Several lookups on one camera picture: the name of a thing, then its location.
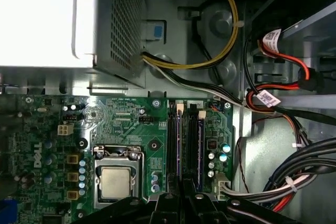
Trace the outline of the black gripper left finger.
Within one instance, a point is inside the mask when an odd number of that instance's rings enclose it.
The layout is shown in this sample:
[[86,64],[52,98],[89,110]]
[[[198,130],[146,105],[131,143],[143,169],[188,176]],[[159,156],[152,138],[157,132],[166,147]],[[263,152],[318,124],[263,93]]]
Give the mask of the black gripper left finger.
[[179,177],[167,176],[168,191],[145,202],[136,197],[121,199],[76,223],[180,223]]

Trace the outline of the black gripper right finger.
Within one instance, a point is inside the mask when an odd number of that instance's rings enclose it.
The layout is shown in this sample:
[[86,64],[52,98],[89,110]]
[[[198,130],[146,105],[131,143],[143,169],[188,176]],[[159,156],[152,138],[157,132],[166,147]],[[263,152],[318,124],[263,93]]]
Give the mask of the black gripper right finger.
[[196,190],[191,178],[183,178],[185,223],[298,223],[298,221],[243,199],[217,201]]

